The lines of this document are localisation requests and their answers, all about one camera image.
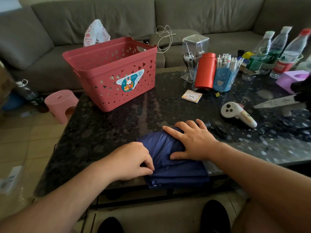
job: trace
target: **black shoe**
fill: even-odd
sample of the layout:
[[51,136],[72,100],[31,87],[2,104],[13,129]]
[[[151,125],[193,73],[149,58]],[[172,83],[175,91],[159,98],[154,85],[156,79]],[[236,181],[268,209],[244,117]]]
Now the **black shoe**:
[[101,223],[97,233],[124,233],[124,231],[121,223],[115,217],[109,217]]
[[200,233],[230,233],[230,220],[225,207],[216,200],[208,201],[201,215]]

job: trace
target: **forearm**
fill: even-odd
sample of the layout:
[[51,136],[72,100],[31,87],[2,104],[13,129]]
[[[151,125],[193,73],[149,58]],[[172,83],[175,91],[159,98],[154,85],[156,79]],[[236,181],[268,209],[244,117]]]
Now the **forearm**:
[[304,232],[311,228],[309,177],[243,153],[224,143],[209,157],[283,228],[293,232]]
[[113,181],[96,162],[38,203],[0,223],[0,232],[69,232],[79,217]]

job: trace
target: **red canister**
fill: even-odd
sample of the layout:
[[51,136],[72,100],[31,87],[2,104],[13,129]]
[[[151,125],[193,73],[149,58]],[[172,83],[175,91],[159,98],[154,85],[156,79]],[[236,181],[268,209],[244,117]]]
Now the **red canister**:
[[194,86],[196,88],[213,88],[213,81],[216,70],[216,54],[205,53],[199,60]]

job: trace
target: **coffee table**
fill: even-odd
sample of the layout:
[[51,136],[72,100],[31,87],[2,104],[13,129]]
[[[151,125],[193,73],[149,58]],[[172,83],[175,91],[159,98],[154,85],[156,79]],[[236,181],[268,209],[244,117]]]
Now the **coffee table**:
[[[289,95],[268,76],[259,75],[246,82],[238,75],[232,89],[216,98],[215,91],[203,94],[198,104],[181,99],[193,84],[180,78],[183,68],[157,71],[155,88],[134,98],[111,112],[102,112],[90,98],[83,94],[68,122],[62,137],[45,168],[35,190],[42,197],[55,190],[92,162],[99,160],[117,147],[135,141],[136,137],[158,131],[162,125],[177,121],[210,121],[228,136],[215,137],[236,149],[268,162],[291,166],[311,162],[311,135],[297,128],[310,126],[309,111],[293,111],[283,117],[278,109],[253,109],[268,99]],[[250,129],[235,119],[220,115],[221,106],[228,101],[245,101],[245,110],[257,121]],[[223,172],[211,162],[205,162],[212,180]],[[146,187],[143,177],[129,181],[116,181],[107,190]]]

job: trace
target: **blue pen holder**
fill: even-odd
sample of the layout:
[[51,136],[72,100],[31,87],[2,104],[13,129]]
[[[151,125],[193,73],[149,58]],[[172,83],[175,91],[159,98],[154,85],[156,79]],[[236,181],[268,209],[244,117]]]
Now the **blue pen holder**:
[[218,68],[215,71],[213,89],[218,92],[227,92],[235,80],[238,72],[232,72],[228,68]]

